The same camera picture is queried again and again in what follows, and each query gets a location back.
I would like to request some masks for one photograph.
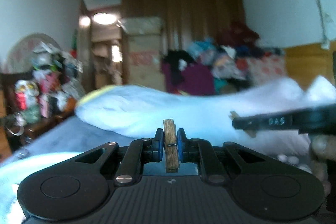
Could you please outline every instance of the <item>wooden cabinet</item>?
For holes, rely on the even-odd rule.
[[[245,22],[242,0],[122,0],[123,18],[147,16],[158,16],[164,21],[163,53],[167,49],[185,50],[192,41],[216,37],[232,21]],[[125,35],[122,43],[126,56]]]
[[[3,90],[0,89],[0,119],[6,116],[6,109],[4,104],[4,94]],[[9,147],[5,129],[2,124],[0,124],[0,162],[11,156],[12,152]]]
[[[285,51],[287,74],[302,89],[306,90],[318,75],[335,85],[333,53],[336,51],[336,41],[330,43],[329,51],[322,50],[320,43],[291,47]]]

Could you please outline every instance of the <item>plastic bag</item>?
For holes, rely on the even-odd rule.
[[[228,54],[220,54],[216,58],[211,73],[218,79],[246,80],[246,74],[237,68],[235,61]]]
[[[85,95],[84,88],[75,78],[72,78],[68,83],[62,85],[62,89],[65,93],[74,97],[77,101]]]
[[[199,60],[203,65],[210,66],[216,56],[216,47],[211,38],[205,41],[195,41],[187,49],[194,60]]]
[[[161,34],[162,19],[159,17],[133,17],[120,20],[128,35]]]
[[[59,91],[54,95],[54,97],[57,99],[58,110],[60,112],[64,111],[69,96],[65,92]]]
[[[38,105],[39,89],[34,81],[19,80],[15,83],[16,104],[20,110]]]
[[[40,106],[37,104],[22,110],[20,113],[27,123],[36,123],[41,119]]]

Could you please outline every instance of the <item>hand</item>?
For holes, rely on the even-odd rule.
[[[326,160],[336,161],[336,136],[316,136],[311,143],[311,150],[315,154],[311,163],[311,171],[322,182],[327,196],[331,191],[331,185],[328,181]]]

